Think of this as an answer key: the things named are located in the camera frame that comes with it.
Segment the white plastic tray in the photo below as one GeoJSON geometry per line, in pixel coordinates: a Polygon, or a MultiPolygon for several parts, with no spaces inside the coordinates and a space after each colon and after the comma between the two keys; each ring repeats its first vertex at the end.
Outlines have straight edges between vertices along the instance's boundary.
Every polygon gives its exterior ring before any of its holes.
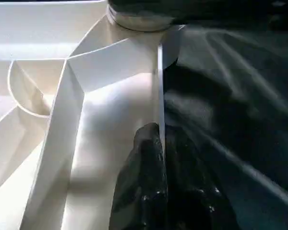
{"type": "Polygon", "coordinates": [[[106,10],[0,3],[0,230],[108,229],[136,130],[161,121],[164,135],[157,69],[178,51],[157,64],[164,32],[124,29],[106,10]]]}

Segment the gloved hand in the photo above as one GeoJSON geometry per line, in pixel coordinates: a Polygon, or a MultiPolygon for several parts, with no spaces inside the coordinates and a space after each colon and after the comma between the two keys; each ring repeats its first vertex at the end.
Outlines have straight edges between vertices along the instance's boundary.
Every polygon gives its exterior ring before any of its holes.
{"type": "Polygon", "coordinates": [[[110,230],[238,230],[216,178],[188,137],[167,127],[166,165],[158,126],[140,128],[121,170],[110,230]]]}

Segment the black fabric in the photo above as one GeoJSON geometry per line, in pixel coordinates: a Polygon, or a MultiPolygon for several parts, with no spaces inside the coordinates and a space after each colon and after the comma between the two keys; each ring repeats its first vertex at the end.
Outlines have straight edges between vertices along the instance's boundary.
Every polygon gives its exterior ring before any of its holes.
{"type": "Polygon", "coordinates": [[[168,219],[171,230],[238,230],[218,179],[181,128],[166,126],[168,219]]]}
{"type": "Polygon", "coordinates": [[[164,72],[166,124],[215,172],[244,230],[288,230],[288,34],[189,27],[164,72]]]}

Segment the white plastic part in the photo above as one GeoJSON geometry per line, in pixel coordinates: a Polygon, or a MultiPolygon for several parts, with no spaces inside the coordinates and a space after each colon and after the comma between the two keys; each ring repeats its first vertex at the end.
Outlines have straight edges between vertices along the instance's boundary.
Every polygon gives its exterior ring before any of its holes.
{"type": "Polygon", "coordinates": [[[134,134],[159,122],[160,37],[125,39],[67,61],[21,230],[108,229],[134,134]]]}
{"type": "Polygon", "coordinates": [[[0,185],[42,141],[46,120],[19,108],[0,120],[0,185]]]}
{"type": "Polygon", "coordinates": [[[41,147],[39,144],[0,187],[0,230],[20,227],[41,147]]]}
{"type": "Polygon", "coordinates": [[[48,118],[64,60],[14,61],[8,87],[17,105],[27,113],[48,118]]]}
{"type": "Polygon", "coordinates": [[[0,230],[108,229],[136,130],[164,123],[163,32],[108,22],[106,6],[0,3],[0,230]]]}

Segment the white plastic divider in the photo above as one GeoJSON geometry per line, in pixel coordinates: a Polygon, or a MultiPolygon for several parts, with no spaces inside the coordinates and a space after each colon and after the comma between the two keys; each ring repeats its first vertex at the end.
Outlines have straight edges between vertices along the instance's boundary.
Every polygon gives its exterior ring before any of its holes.
{"type": "Polygon", "coordinates": [[[84,92],[64,63],[38,174],[21,224],[23,230],[60,229],[84,92]]]}
{"type": "Polygon", "coordinates": [[[18,107],[0,120],[0,186],[42,141],[46,123],[18,107]]]}
{"type": "Polygon", "coordinates": [[[14,61],[8,75],[8,88],[25,112],[48,118],[57,91],[64,60],[14,61]]]}
{"type": "Polygon", "coordinates": [[[103,16],[96,22],[73,51],[71,57],[107,47],[126,38],[143,34],[143,32],[125,29],[116,24],[112,19],[112,21],[109,21],[109,19],[111,18],[103,16]]]}
{"type": "Polygon", "coordinates": [[[173,64],[179,56],[181,37],[185,26],[173,26],[166,31],[158,46],[158,82],[159,82],[159,131],[163,152],[165,152],[165,120],[163,98],[163,70],[173,64]]]}
{"type": "Polygon", "coordinates": [[[66,58],[107,1],[0,2],[0,60],[66,58]]]}
{"type": "Polygon", "coordinates": [[[67,60],[21,230],[108,229],[116,177],[134,134],[159,122],[161,36],[125,39],[67,60]]]}
{"type": "Polygon", "coordinates": [[[0,186],[0,230],[18,230],[41,153],[39,144],[0,186]]]}

